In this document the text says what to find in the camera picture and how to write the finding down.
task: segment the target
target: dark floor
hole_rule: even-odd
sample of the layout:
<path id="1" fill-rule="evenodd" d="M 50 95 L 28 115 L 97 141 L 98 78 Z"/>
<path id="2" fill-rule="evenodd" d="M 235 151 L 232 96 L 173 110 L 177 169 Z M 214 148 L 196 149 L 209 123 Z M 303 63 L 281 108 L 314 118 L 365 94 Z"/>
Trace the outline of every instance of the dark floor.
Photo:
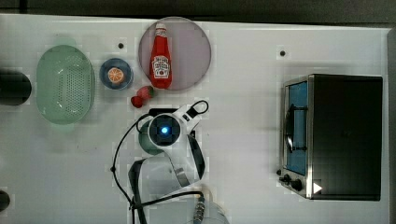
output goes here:
<path id="1" fill-rule="evenodd" d="M 395 27 L 395 0 L 0 0 L 0 13 Z M 389 136 L 396 134 L 396 34 L 389 35 Z M 390 223 L 396 223 L 396 140 L 390 143 Z"/>

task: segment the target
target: ketchup label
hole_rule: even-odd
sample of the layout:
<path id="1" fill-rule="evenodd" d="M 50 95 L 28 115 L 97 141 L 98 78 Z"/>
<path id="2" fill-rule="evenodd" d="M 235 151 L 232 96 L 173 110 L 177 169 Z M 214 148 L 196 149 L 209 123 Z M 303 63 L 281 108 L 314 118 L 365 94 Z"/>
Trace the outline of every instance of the ketchup label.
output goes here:
<path id="1" fill-rule="evenodd" d="M 152 61 L 152 68 L 155 78 L 168 78 L 171 68 L 168 59 L 165 56 L 155 56 Z"/>

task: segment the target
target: blue light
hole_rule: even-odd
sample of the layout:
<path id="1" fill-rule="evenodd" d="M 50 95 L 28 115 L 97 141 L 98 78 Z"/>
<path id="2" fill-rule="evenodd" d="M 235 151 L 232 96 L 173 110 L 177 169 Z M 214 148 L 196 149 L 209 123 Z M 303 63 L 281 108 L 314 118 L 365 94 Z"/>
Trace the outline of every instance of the blue light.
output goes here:
<path id="1" fill-rule="evenodd" d="M 162 133 L 168 133 L 169 129 L 167 127 L 163 127 L 163 128 L 161 128 L 161 132 Z"/>

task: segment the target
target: orange food in bowl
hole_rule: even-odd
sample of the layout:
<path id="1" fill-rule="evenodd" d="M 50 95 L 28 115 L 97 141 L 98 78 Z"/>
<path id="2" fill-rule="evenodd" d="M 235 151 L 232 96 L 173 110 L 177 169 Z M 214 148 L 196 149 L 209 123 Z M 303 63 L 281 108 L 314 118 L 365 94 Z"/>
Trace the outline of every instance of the orange food in bowl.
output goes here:
<path id="1" fill-rule="evenodd" d="M 121 84 L 125 80 L 125 75 L 119 68 L 113 67 L 108 70 L 108 78 L 113 84 Z"/>

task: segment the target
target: pink plate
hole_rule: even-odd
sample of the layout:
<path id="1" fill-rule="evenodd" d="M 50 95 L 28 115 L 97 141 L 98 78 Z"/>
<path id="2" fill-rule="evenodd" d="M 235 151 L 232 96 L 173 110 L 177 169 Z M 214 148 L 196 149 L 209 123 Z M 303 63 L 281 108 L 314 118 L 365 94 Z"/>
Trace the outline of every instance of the pink plate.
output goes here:
<path id="1" fill-rule="evenodd" d="M 211 49 L 205 32 L 195 22 L 181 17 L 159 20 L 166 25 L 171 53 L 172 84 L 168 90 L 184 90 L 197 83 L 210 65 Z M 155 23 L 143 34 L 139 62 L 149 77 L 149 59 L 155 37 Z"/>

